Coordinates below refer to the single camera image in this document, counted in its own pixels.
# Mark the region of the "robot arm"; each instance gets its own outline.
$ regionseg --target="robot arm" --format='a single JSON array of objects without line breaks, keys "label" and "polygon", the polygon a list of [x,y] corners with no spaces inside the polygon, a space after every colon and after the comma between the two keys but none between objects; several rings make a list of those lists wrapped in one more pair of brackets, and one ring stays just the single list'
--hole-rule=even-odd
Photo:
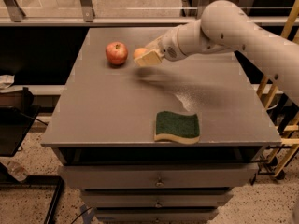
[{"label": "robot arm", "polygon": [[265,31],[231,2],[211,3],[201,20],[169,30],[146,48],[135,59],[139,65],[238,50],[299,105],[299,46]]}]

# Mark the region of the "gray tabletop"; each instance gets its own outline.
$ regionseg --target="gray tabletop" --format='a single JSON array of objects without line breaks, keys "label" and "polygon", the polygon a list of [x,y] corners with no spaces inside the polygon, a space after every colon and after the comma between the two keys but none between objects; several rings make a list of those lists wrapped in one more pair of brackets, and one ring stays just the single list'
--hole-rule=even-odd
[{"label": "gray tabletop", "polygon": [[[44,147],[183,146],[154,142],[156,114],[197,113],[195,146],[279,144],[278,133],[233,53],[194,55],[138,67],[134,50],[167,28],[93,28],[43,136]],[[129,58],[120,68],[105,47],[121,41]]]}]

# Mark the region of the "terrazzo floor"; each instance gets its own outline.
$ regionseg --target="terrazzo floor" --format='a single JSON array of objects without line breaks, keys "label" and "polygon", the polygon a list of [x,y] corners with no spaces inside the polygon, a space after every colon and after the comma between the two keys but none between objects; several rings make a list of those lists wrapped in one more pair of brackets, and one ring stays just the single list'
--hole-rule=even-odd
[{"label": "terrazzo floor", "polygon": [[[21,163],[30,175],[56,175],[60,164],[50,148],[40,145],[42,128],[33,128],[22,144],[23,151],[13,158],[0,158],[7,164],[9,160]],[[285,168],[286,178],[274,180],[268,175],[260,175],[256,183],[233,189],[234,197],[223,207],[219,214],[207,224],[278,224],[291,223],[292,210],[299,197],[299,159]],[[0,223],[39,224],[43,223],[53,188],[0,188]],[[71,224],[86,208],[77,190],[65,187],[59,201],[55,223]],[[75,223],[99,223],[93,210],[86,212]]]}]

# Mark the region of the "drawer knob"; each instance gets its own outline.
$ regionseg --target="drawer knob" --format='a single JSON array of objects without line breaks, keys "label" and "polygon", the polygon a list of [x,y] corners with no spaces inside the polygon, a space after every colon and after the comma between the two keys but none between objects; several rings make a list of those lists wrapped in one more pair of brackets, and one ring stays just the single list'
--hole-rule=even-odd
[{"label": "drawer knob", "polygon": [[164,187],[165,183],[162,181],[161,178],[158,179],[158,181],[156,182],[156,187],[160,188],[160,187]]},{"label": "drawer knob", "polygon": [[155,204],[156,208],[162,208],[162,205],[159,203],[159,201],[157,201],[157,203]]}]

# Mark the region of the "scrubbing sponge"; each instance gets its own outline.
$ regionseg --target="scrubbing sponge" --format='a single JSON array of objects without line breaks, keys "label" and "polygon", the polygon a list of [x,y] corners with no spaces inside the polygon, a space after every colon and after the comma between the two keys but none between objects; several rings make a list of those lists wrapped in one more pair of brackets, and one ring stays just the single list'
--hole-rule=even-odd
[{"label": "scrubbing sponge", "polygon": [[197,114],[186,116],[170,111],[159,112],[156,117],[154,140],[171,140],[191,145],[199,141]]}]

